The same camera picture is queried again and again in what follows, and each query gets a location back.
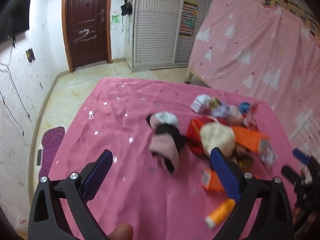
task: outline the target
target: door handle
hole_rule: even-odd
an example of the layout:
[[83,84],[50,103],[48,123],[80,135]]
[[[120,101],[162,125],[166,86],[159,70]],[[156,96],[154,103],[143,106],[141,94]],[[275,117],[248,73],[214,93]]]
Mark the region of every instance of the door handle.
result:
[[101,9],[101,13],[98,13],[98,16],[101,16],[101,22],[104,22],[104,17],[105,17],[105,9]]

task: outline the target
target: tile floor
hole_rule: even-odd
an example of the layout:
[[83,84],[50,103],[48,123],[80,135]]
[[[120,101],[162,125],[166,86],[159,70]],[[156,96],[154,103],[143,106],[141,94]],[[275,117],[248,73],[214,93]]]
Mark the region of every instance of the tile floor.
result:
[[[104,77],[127,77],[140,79],[156,79],[166,82],[183,83],[187,68],[172,68],[163,70],[147,70],[132,73],[126,62],[102,64],[84,67],[74,73],[59,78],[45,108],[41,120],[36,143],[34,164],[37,152],[45,131],[57,126],[69,127],[84,100]],[[195,76],[191,84],[206,86]],[[37,169],[34,168],[34,190],[38,184]]]

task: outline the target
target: green scribble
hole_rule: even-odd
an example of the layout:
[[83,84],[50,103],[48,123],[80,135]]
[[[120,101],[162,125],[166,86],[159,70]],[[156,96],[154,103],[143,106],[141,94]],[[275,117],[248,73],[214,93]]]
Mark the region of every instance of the green scribble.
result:
[[120,15],[119,14],[114,14],[112,16],[111,24],[116,24],[120,23]]

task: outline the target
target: human hand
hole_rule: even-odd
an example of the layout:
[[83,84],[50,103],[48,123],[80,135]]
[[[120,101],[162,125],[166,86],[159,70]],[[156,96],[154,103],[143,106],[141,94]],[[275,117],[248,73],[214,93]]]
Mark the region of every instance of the human hand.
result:
[[129,224],[121,224],[108,235],[110,240],[132,240],[133,227]]

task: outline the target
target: pink blanket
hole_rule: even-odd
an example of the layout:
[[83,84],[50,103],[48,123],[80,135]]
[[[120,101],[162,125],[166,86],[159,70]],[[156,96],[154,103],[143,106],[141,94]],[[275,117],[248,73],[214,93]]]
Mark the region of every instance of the pink blanket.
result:
[[266,101],[289,137],[320,121],[320,46],[301,19],[261,0],[213,0],[189,67],[211,87]]
[[[185,133],[191,118],[197,117],[190,104],[199,94],[208,94],[238,105],[254,102],[239,94],[215,89],[167,83],[155,80],[104,78],[91,92],[71,123],[50,170],[51,180],[64,179],[94,162],[104,149],[114,155],[114,163],[96,197],[88,202],[93,216],[110,233],[120,223],[130,223],[134,239],[195,240],[212,239],[221,226],[211,231],[204,217],[225,200],[225,194],[207,194],[201,187],[202,170],[209,162],[196,158],[186,147],[180,153],[180,167],[170,175],[148,151],[153,130],[145,118],[150,113],[169,111],[180,120]],[[271,146],[278,154],[276,165],[266,170],[255,157],[253,174],[261,179],[281,177],[287,163],[298,169],[292,147],[265,102],[259,101],[257,123],[261,132],[271,137]],[[294,205],[293,187],[283,179]],[[76,237],[82,238],[70,210],[63,202],[66,217]],[[242,236],[247,236],[258,207]]]

